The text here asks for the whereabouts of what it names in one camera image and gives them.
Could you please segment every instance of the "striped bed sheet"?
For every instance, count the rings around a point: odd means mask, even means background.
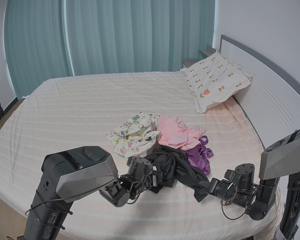
[[[223,179],[227,169],[255,164],[259,183],[259,139],[240,106],[229,98],[204,114],[195,109],[191,91],[180,72],[114,73],[50,79],[27,97],[0,130],[0,198],[24,216],[42,175],[47,154],[80,146],[101,146],[119,170],[124,157],[113,152],[106,133],[139,112],[180,116],[186,125],[207,129],[212,177]],[[75,201],[60,234],[79,240],[220,240],[272,239],[283,213],[280,187],[276,204],[261,221],[248,215],[228,220],[220,200],[207,196],[198,203],[194,191],[176,181],[158,194],[146,191],[133,205],[115,208],[98,192]],[[243,209],[224,208],[237,217]]]

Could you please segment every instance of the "white floral pillow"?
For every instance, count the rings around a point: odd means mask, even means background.
[[[193,93],[198,113],[204,113],[251,84],[251,76],[218,52],[180,70]]]

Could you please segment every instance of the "pile of clothes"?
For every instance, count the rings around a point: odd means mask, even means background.
[[[175,179],[194,189],[200,202],[206,188],[200,181],[208,181],[211,149],[205,147],[208,137],[200,126],[185,126],[179,117],[140,112],[106,135],[114,145],[114,152],[128,159],[131,156],[149,160],[162,178],[151,188],[158,193],[172,187]]]

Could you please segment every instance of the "wall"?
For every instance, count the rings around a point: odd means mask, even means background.
[[[216,0],[215,21],[214,48],[219,49],[221,34],[227,35],[266,56],[300,82],[300,1]],[[286,199],[288,177],[279,183]],[[300,239],[300,230],[296,239]]]
[[[4,16],[7,0],[0,0],[0,103],[5,109],[15,98],[15,90],[11,83],[4,50]]]

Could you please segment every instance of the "teal curtain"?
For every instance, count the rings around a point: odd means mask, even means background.
[[[8,0],[7,64],[17,97],[70,75],[178,71],[212,44],[212,0]]]
[[[214,6],[209,0],[66,0],[74,74],[180,70],[183,58],[198,58],[199,48],[212,44],[209,2]]]
[[[4,20],[7,65],[17,98],[50,78],[70,76],[60,0],[8,0]]]

